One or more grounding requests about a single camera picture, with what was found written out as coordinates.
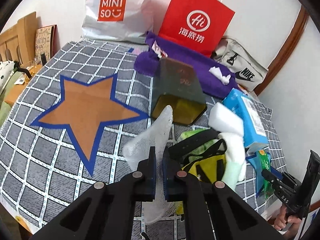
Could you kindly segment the person's right hand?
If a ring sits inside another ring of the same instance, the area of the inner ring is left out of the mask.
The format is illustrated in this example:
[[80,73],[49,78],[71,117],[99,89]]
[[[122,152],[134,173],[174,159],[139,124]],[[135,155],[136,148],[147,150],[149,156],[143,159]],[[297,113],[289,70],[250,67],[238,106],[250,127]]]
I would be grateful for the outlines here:
[[276,230],[282,230],[285,228],[286,224],[289,223],[291,224],[291,226],[289,227],[288,231],[297,232],[302,220],[297,215],[286,217],[286,211],[286,206],[282,205],[279,210],[279,214],[276,216],[276,219],[274,221],[274,228]]

